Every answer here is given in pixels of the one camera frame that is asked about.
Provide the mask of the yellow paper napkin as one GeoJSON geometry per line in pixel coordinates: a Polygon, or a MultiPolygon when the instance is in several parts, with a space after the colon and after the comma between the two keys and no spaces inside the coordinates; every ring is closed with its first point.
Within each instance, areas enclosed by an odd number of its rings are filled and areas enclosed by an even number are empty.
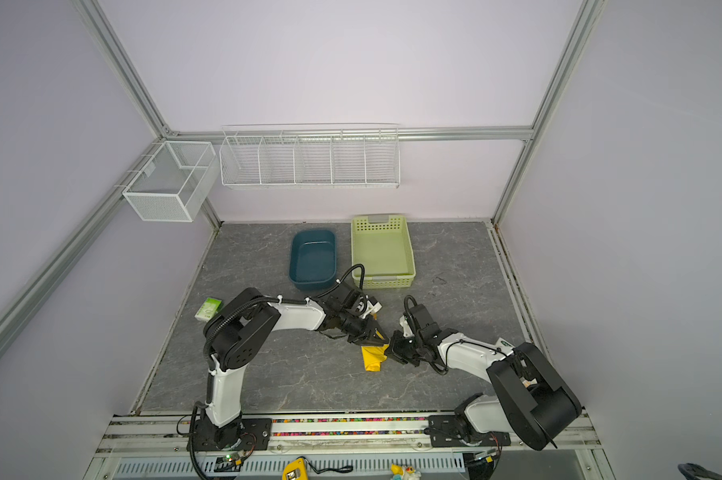
{"type": "Polygon", "coordinates": [[[382,364],[387,360],[388,344],[380,346],[362,346],[362,359],[367,372],[380,372],[382,364]]]}

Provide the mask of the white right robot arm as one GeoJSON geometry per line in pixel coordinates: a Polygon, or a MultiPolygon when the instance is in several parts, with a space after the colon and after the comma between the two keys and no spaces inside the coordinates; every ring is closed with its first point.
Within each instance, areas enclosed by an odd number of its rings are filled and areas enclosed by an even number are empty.
{"type": "Polygon", "coordinates": [[[455,443],[500,448],[499,433],[513,432],[524,445],[541,451],[582,414],[583,406],[548,358],[534,344],[494,344],[441,328],[425,305],[404,301],[402,329],[391,337],[385,354],[403,364],[429,365],[445,375],[463,371],[488,382],[492,396],[477,393],[449,415],[429,420],[435,446],[455,443]]]}

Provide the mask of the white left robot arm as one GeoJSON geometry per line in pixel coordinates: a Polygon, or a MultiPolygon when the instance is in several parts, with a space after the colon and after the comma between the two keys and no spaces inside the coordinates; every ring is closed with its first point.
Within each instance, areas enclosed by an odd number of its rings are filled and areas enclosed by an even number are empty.
{"type": "Polygon", "coordinates": [[[381,303],[353,283],[337,283],[316,297],[266,296],[249,287],[204,326],[203,356],[208,366],[205,415],[226,428],[241,416],[241,392],[247,365],[271,333],[337,330],[351,344],[384,346],[389,340],[376,314],[381,303]]]}

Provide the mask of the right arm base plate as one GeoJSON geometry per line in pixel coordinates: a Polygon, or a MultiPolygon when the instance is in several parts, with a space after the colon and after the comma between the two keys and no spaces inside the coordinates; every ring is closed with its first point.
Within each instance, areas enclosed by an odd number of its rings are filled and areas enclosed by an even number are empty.
{"type": "Polygon", "coordinates": [[[427,418],[425,433],[436,448],[506,447],[511,445],[507,432],[479,433],[468,422],[455,414],[431,415],[427,418]]]}

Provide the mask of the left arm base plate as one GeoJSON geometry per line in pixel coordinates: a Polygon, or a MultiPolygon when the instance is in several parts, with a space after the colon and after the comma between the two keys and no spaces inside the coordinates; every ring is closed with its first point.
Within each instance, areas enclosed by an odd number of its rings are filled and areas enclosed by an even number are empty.
{"type": "Polygon", "coordinates": [[[218,427],[203,416],[195,421],[188,437],[197,452],[223,450],[266,450],[271,438],[270,418],[237,419],[224,427],[218,427]]]}

